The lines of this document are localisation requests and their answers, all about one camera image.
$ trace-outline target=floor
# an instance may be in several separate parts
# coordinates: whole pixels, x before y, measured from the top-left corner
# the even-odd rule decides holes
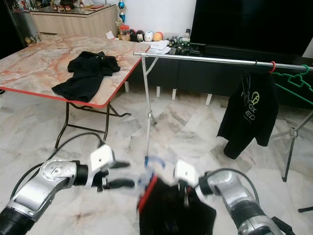
[[[130,92],[119,91],[112,102],[119,112],[131,117],[110,117],[107,144],[119,160],[131,167],[111,170],[110,177],[134,179],[145,172],[143,166],[146,137],[146,103],[143,87],[131,85]],[[173,167],[178,159],[193,164],[200,173],[220,167],[233,167],[246,173],[255,184],[264,212],[292,225],[296,235],[313,234],[313,211],[299,214],[298,208],[313,206],[313,122],[309,122],[296,140],[287,183],[282,182],[289,137],[270,140],[268,147],[253,141],[236,160],[223,155],[226,141],[216,134],[228,98],[213,96],[205,106],[206,95],[150,88],[152,109],[158,120],[152,127],[150,156],[166,161],[166,168],[155,166],[156,172],[172,182]],[[273,130],[277,134],[295,126],[309,110],[280,107]],[[25,94],[6,92],[0,96],[0,208],[9,200],[21,175],[44,161],[53,147],[65,117],[65,103]],[[105,117],[70,109],[70,123],[99,129]],[[68,127],[61,142],[83,130]],[[87,163],[96,148],[94,136],[84,136],[69,143],[59,156]],[[143,189],[118,189],[97,193],[95,188],[73,187],[59,192],[52,205],[34,225],[30,235],[137,235],[139,234],[136,203]],[[215,235],[237,234],[236,227],[219,197],[210,196],[206,203],[217,210]]]

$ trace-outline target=white wall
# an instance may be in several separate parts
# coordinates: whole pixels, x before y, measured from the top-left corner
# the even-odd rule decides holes
[[[105,0],[93,0],[104,4]],[[119,0],[107,0],[118,4]],[[134,30],[160,31],[163,34],[183,35],[192,28],[196,0],[124,0],[125,24]]]

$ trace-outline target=paper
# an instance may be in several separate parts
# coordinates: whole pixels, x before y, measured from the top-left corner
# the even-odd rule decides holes
[[[158,49],[154,49],[154,48],[150,48],[148,50],[148,53],[153,53],[153,54],[166,54],[170,51],[170,47],[165,47],[163,50],[158,50]]]
[[[158,42],[141,42],[141,43],[146,43],[150,44],[152,49],[158,49],[158,50],[164,50],[166,46],[169,44],[168,40],[161,40]]]
[[[107,36],[108,39],[114,39],[115,38],[113,33],[112,33],[112,31],[107,32],[106,36]]]

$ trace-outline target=red table edge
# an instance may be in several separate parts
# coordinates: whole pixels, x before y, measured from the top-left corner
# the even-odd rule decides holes
[[[35,96],[44,97],[44,98],[56,99],[56,100],[65,101],[65,102],[69,102],[69,103],[73,103],[73,104],[86,105],[86,106],[102,109],[102,108],[106,107],[106,105],[113,99],[113,97],[115,96],[117,91],[121,88],[121,86],[127,80],[129,75],[131,75],[131,73],[137,67],[137,65],[139,64],[140,61],[141,61],[141,57],[137,61],[137,63],[133,66],[133,68],[128,72],[128,74],[123,79],[121,84],[115,89],[115,92],[113,92],[113,94],[110,96],[110,98],[104,104],[90,104],[90,103],[85,103],[85,102],[78,101],[78,100],[67,100],[67,99],[65,99],[63,97],[57,97],[57,96],[52,96],[52,95],[48,95],[48,94],[39,94],[39,93],[35,93],[35,92],[22,91],[22,90],[12,89],[12,88],[8,88],[8,87],[0,87],[0,89],[6,90],[6,91],[11,91],[11,92],[23,93],[23,94],[31,94],[31,95],[35,95]]]

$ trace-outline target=television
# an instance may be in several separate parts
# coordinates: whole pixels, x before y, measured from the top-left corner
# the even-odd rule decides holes
[[[287,55],[313,37],[313,0],[197,0],[190,42]]]

